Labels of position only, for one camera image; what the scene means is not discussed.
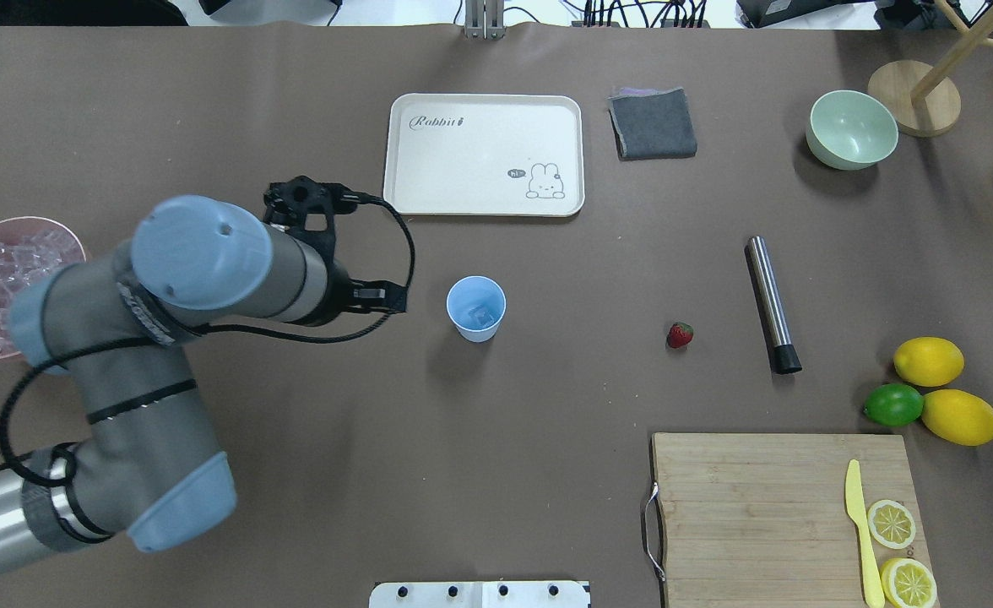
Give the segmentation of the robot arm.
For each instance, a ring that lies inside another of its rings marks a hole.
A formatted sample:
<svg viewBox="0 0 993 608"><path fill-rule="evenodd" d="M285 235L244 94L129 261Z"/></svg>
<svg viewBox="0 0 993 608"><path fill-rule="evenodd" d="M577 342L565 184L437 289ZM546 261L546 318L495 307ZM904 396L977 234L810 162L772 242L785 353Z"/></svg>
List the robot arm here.
<svg viewBox="0 0 993 608"><path fill-rule="evenodd" d="M62 269L20 292L10 333L29 362L0 409L0 576L126 534L167 551L206 534L236 508L229 458L214 434L184 343L293 326L342 312L383 318L407 287L351 280L334 259L334 218L382 198L300 187L269 197L264 219L197 195L170 198L109 258ZM91 430L80 442L14 452L11 416L44 373L75 381Z"/></svg>

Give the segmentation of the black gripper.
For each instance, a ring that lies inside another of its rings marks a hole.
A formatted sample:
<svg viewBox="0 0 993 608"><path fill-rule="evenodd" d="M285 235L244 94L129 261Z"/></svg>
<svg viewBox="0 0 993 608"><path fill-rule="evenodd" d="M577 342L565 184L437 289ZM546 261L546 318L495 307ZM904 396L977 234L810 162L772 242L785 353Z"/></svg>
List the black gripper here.
<svg viewBox="0 0 993 608"><path fill-rule="evenodd" d="M404 314L409 288L388 280L352 280L345 266L331 258L327 288L319 303L319 326L342 314Z"/></svg>

